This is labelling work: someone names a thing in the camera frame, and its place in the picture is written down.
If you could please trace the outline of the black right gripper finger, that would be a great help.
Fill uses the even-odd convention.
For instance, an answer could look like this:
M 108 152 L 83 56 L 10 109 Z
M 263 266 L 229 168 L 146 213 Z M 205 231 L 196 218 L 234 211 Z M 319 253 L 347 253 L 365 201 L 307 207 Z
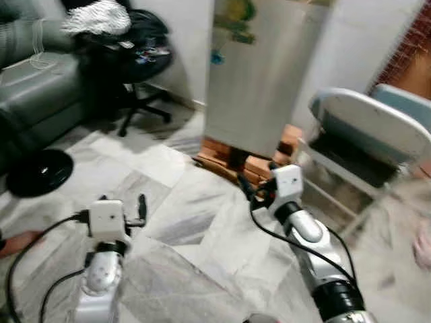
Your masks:
M 244 174 L 237 174 L 237 181 L 239 182 L 240 189 L 245 194 L 247 200 L 250 203 L 257 202 L 257 191 L 256 188 L 248 181 Z

